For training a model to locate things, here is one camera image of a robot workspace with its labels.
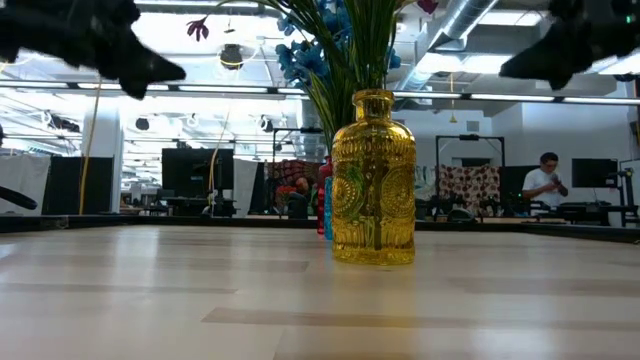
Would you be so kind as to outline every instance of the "blue bottle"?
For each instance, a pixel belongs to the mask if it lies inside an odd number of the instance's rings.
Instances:
[[[324,238],[327,240],[333,240],[333,230],[331,228],[331,213],[333,211],[331,206],[332,186],[333,177],[329,176],[324,181]]]

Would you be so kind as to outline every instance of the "black hair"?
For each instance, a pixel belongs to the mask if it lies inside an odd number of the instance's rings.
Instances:
[[[558,155],[555,153],[544,153],[540,156],[540,163],[546,164],[549,161],[558,161]]]

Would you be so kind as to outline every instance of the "black monitor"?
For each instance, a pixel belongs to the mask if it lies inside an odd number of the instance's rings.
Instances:
[[[175,196],[204,197],[209,190],[213,149],[162,149],[162,188]],[[219,149],[214,165],[214,186],[233,189],[233,150]]]
[[[618,160],[572,159],[571,185],[574,188],[615,188]]]

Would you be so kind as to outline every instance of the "yellow glass vase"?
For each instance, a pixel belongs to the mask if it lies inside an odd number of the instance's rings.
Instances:
[[[333,158],[333,256],[398,265],[415,257],[413,172],[416,142],[391,121],[393,93],[355,94],[356,122],[336,134]]]

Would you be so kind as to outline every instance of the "man in white shirt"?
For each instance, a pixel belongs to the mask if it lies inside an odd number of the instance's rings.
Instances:
[[[562,179],[557,174],[558,155],[545,153],[540,157],[540,168],[530,171],[522,185],[522,196],[533,201],[542,201],[551,208],[556,208],[562,198],[569,195]]]

